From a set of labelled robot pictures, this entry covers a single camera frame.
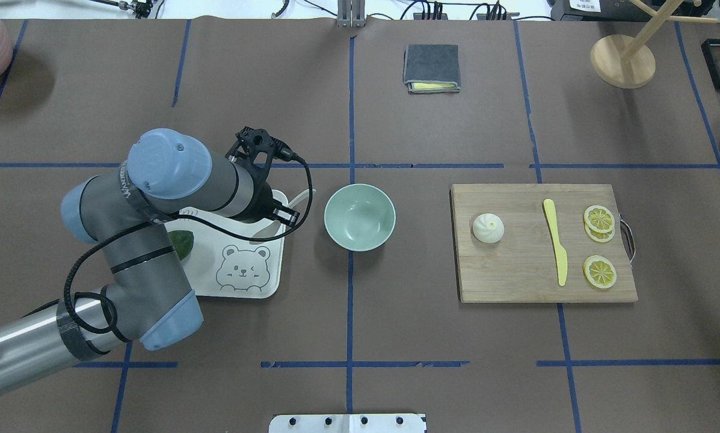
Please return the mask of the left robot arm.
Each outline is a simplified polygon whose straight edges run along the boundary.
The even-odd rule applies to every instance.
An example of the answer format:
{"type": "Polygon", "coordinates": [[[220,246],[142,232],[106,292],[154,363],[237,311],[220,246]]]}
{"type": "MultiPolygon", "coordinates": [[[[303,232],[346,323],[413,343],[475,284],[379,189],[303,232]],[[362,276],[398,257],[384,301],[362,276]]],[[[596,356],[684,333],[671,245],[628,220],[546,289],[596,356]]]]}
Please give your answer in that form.
{"type": "Polygon", "coordinates": [[[92,247],[59,299],[0,327],[0,396],[139,340],[160,350],[203,323],[197,294],[165,224],[193,207],[243,224],[272,220],[293,233],[306,214],[274,199],[275,159],[308,163],[264,129],[244,127],[225,155],[167,128],[141,135],[117,170],[66,194],[61,217],[92,247]]]}

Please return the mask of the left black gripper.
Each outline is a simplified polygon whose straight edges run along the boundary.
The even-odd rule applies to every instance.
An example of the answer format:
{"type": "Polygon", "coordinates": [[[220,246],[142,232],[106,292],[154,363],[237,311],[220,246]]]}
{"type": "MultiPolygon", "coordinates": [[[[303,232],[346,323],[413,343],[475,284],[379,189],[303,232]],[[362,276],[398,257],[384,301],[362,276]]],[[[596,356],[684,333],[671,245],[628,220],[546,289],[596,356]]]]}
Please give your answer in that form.
{"type": "Polygon", "coordinates": [[[249,173],[253,192],[250,202],[239,214],[239,221],[254,224],[261,220],[274,220],[285,226],[295,226],[299,222],[300,213],[288,206],[275,206],[274,195],[267,183],[269,168],[255,164],[242,164],[249,173]]]}

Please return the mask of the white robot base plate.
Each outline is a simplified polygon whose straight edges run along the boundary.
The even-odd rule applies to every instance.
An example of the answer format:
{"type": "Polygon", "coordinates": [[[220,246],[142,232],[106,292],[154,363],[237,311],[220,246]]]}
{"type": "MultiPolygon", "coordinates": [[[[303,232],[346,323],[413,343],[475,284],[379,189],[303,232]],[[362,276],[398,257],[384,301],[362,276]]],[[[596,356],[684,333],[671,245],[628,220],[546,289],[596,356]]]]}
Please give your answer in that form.
{"type": "Polygon", "coordinates": [[[281,414],[269,432],[427,432],[426,416],[415,413],[281,414]]]}

